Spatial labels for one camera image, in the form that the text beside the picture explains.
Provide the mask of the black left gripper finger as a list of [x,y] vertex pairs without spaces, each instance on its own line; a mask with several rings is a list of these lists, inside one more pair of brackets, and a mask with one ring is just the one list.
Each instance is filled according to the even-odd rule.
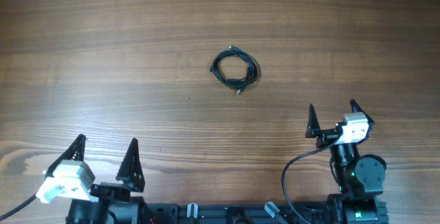
[[62,160],[84,161],[85,157],[85,142],[87,137],[80,134],[69,146],[69,148],[61,154],[46,170],[46,177],[53,177],[53,173],[56,167],[62,162]]
[[130,188],[132,192],[144,191],[145,179],[140,162],[138,140],[136,138],[131,140],[115,179],[122,181],[123,185]]

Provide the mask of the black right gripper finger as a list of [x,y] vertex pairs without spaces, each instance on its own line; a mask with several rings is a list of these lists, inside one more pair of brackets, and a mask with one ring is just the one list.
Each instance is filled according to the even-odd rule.
[[309,105],[309,119],[305,131],[306,138],[315,138],[318,137],[321,133],[321,128],[319,125],[319,121],[316,115],[316,111],[314,109],[313,104]]
[[360,105],[356,102],[355,99],[350,100],[351,110],[353,113],[363,113],[368,120],[368,125],[373,126],[374,120],[360,107]]

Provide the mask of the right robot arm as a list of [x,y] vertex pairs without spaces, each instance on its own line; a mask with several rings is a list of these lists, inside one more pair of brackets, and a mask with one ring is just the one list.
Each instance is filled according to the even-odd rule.
[[359,104],[350,101],[351,112],[334,128],[320,128],[313,105],[309,106],[306,138],[315,138],[317,148],[331,152],[331,171],[338,194],[327,197],[330,223],[388,223],[386,203],[377,200],[384,191],[386,162],[380,156],[358,152],[369,138],[374,121]]

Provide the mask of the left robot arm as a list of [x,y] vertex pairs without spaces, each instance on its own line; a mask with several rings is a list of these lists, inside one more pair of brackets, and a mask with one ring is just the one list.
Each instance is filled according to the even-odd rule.
[[138,140],[133,138],[115,179],[117,183],[95,184],[91,168],[85,162],[85,142],[80,134],[69,148],[43,173],[45,180],[36,197],[50,203],[56,197],[71,199],[66,223],[142,223],[153,221],[142,197],[145,179],[140,162]]

